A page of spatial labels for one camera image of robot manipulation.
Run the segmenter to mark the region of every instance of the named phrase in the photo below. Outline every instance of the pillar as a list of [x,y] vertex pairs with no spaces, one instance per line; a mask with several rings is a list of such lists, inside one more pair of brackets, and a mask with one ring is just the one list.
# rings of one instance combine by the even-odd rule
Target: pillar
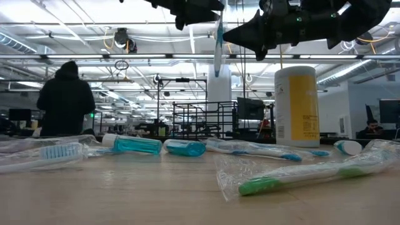
[[[232,82],[231,82],[231,75],[232,72],[229,69],[229,65],[223,64],[221,65],[221,68],[219,70],[219,74],[216,77],[215,76],[216,72],[214,70],[213,65],[209,65],[209,71],[208,71],[208,77],[207,77],[207,101],[209,103],[211,102],[226,102],[226,101],[232,101]],[[208,111],[215,111],[218,109],[218,104],[208,104]],[[232,108],[226,107],[223,109],[226,114],[231,115]],[[207,121],[208,122],[217,122],[218,117],[217,114],[207,115]],[[219,121],[222,122],[232,122],[232,116],[224,116],[220,115]],[[221,127],[220,132],[224,131],[232,131],[232,126],[231,125],[224,125]]]

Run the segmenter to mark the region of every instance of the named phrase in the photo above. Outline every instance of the bottle cap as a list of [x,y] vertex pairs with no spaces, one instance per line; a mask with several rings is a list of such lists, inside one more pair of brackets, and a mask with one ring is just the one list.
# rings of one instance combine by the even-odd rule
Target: bottle cap
[[363,147],[356,141],[337,141],[333,146],[344,154],[355,156],[361,153]]
[[102,145],[107,148],[113,148],[115,139],[117,139],[118,135],[116,134],[106,134],[102,138]]

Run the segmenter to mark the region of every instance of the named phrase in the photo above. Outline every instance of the clear plastic bag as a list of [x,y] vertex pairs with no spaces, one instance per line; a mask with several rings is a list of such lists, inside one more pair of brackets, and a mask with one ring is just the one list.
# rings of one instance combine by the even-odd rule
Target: clear plastic bag
[[274,159],[287,159],[290,161],[313,160],[315,156],[329,156],[328,151],[315,149],[301,149],[298,147],[280,146],[277,144],[259,144],[247,141],[223,141],[209,138],[205,141],[208,151],[224,154],[248,154],[266,156]]
[[373,140],[364,151],[336,162],[274,168],[261,159],[215,156],[217,180],[227,201],[313,183],[379,173],[400,160],[400,143]]
[[57,169],[78,163],[88,156],[79,143],[56,144],[0,156],[0,174],[38,169]]
[[67,144],[67,143],[79,143],[82,144],[89,157],[102,156],[110,152],[107,147],[102,147],[101,143],[96,141],[96,138],[92,135],[80,135],[70,137],[54,137],[46,139],[13,139],[7,141],[0,141],[0,156],[18,153],[28,149],[36,149],[46,146],[53,146],[56,144]]

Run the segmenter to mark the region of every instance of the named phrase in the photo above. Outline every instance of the white bottle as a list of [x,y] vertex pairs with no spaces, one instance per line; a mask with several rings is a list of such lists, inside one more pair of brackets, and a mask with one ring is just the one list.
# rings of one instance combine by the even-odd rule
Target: white bottle
[[276,144],[319,147],[315,69],[293,66],[275,73]]

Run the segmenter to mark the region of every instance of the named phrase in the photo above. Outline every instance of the computer monitor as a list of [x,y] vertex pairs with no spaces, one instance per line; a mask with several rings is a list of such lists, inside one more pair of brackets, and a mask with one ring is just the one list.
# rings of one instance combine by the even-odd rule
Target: computer monitor
[[32,111],[30,109],[9,109],[8,119],[10,121],[30,121]]
[[400,100],[380,100],[379,113],[381,115],[381,123],[400,123]]
[[258,99],[237,98],[237,117],[239,119],[264,119],[264,102]]

